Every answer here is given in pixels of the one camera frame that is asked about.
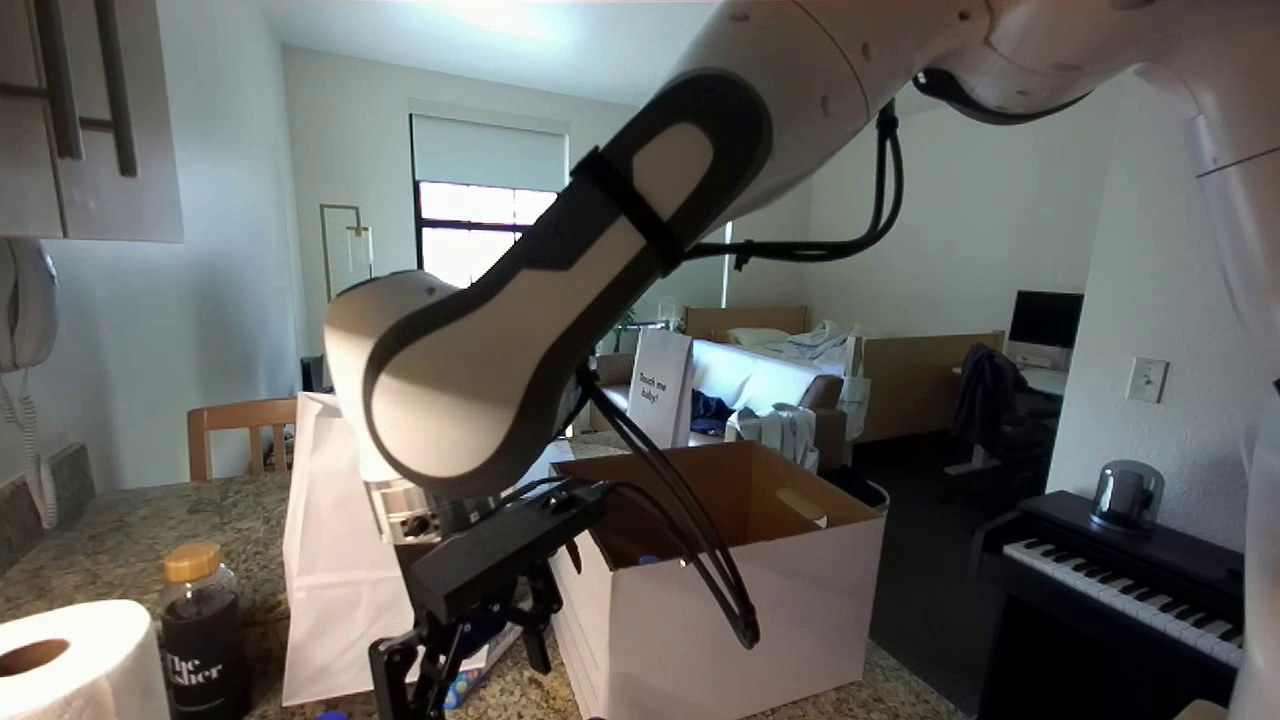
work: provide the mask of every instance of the white cabinet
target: white cabinet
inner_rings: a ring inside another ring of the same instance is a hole
[[[0,236],[178,241],[154,0],[0,0]]]

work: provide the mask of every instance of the toilet paper roll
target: toilet paper roll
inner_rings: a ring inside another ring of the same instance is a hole
[[[0,622],[0,716],[165,720],[169,701],[148,607],[92,599]]]

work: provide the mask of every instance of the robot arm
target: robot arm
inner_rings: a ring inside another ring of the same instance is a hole
[[[798,185],[913,81],[993,125],[1058,110],[1137,62],[1187,94],[1222,274],[1280,377],[1274,45],[1274,0],[728,0],[478,284],[399,270],[332,302],[329,360],[363,475],[412,479],[427,504],[521,479],[606,322],[705,229]],[[1250,472],[1245,676],[1274,676],[1280,652],[1259,614],[1280,599],[1274,464]]]
[[[705,229],[802,179],[906,82],[922,47],[973,37],[979,16],[955,0],[725,3],[682,70],[484,281],[399,270],[332,302],[332,378],[368,479],[402,475],[436,498],[521,479],[572,413],[575,362]]]

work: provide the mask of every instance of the ceiling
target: ceiling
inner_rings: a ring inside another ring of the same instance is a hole
[[[641,104],[721,0],[261,0],[289,47]]]

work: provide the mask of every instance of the table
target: table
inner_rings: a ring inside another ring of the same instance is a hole
[[[208,479],[170,487],[107,493],[52,535],[45,535],[21,565],[0,577],[0,621],[31,614],[45,607],[131,597],[151,614],[165,599],[161,557],[178,540],[221,540],[245,586],[245,636],[254,676],[254,720],[311,720],[319,706],[349,716],[374,716],[368,697],[329,701],[311,706],[278,706],[284,676],[284,567],[278,535],[289,509],[289,475],[265,479]],[[562,720],[575,716],[572,688],[552,646],[552,672],[536,676],[525,652],[511,646],[456,720]],[[871,646],[859,683],[762,711],[761,720],[847,720],[847,716],[913,716],[961,720],[922,681],[902,672],[889,652]]]

